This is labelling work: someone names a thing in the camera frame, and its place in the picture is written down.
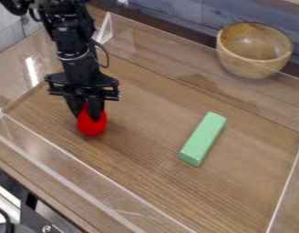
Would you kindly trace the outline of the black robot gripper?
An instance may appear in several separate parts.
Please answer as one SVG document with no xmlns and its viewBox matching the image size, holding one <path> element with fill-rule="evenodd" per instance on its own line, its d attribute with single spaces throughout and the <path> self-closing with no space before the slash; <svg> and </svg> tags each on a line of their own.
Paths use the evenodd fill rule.
<svg viewBox="0 0 299 233">
<path fill-rule="evenodd" d="M 78 117 L 88 99 L 88 114 L 94 121 L 102 118 L 103 101 L 119 100 L 119 80 L 103 71 L 96 56 L 60 56 L 63 71 L 46 76 L 48 92 L 66 96 L 66 103 Z"/>
</svg>

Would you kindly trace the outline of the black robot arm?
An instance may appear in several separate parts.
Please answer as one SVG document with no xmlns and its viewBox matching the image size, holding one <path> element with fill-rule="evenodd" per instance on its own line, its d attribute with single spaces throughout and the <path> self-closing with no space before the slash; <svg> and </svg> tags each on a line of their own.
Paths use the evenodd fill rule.
<svg viewBox="0 0 299 233">
<path fill-rule="evenodd" d="M 104 102 L 119 99 L 119 80 L 102 72 L 108 65 L 100 63 L 96 53 L 103 45 L 94 39 L 96 27 L 88 1 L 0 0 L 0 4 L 12 15 L 28 15 L 44 25 L 63 67 L 60 73 L 46 76 L 48 92 L 64 97 L 76 116 L 86 111 L 98 121 Z"/>
</svg>

